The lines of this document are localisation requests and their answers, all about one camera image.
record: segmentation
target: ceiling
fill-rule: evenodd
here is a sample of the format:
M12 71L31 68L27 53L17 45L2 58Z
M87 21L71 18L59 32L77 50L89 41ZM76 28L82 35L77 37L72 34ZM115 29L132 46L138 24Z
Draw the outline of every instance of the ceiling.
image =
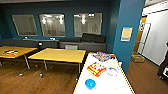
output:
M167 1L167 0L146 0L145 7L154 5L163 1Z
M44 2L44 1L72 1L72 0L0 0L1 4L5 3L23 3L23 2ZM160 3L166 0L146 0L145 7Z

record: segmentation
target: box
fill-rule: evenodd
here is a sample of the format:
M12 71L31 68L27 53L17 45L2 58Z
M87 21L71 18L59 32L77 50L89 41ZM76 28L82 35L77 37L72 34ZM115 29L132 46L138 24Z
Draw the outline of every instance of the box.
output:
M143 63L145 58L140 55L132 55L131 60L135 63Z

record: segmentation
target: floor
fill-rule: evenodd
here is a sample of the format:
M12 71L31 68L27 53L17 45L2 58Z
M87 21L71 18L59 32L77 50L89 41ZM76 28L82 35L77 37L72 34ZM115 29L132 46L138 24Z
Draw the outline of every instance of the floor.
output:
M54 64L40 78L44 70L42 62L30 62L28 71L25 71L27 67L23 61L2 62L0 94L73 94L79 76L78 64ZM136 94L168 94L168 83L159 79L157 71L158 67L147 60L144 63L130 61L126 76Z
M136 94L168 94L168 83L159 79L157 71L158 66L148 60L130 61L127 78Z
M0 94L72 94L76 86L78 65L54 64L43 78L43 64L27 69L24 62L3 62L0 67Z

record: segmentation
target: yellow tabletop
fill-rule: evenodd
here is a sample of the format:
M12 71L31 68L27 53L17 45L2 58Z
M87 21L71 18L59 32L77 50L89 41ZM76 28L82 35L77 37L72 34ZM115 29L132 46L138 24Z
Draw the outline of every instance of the yellow tabletop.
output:
M29 59L51 60L82 63L86 51L46 48L30 57Z
M34 51L36 49L37 48L2 46L0 47L0 57L1 58L17 58L31 51ZM9 51L17 51L18 53L16 53L15 55L8 55L6 52L9 52Z

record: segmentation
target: white wall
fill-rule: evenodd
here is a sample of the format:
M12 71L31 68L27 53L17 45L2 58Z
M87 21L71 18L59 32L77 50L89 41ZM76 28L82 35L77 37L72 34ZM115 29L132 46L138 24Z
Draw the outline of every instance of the white wall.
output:
M157 65L162 63L167 51L168 10L165 9L168 9L168 3L157 4L144 8L143 10L143 15L148 15L146 23L151 23L151 29L149 31L142 55L152 60Z

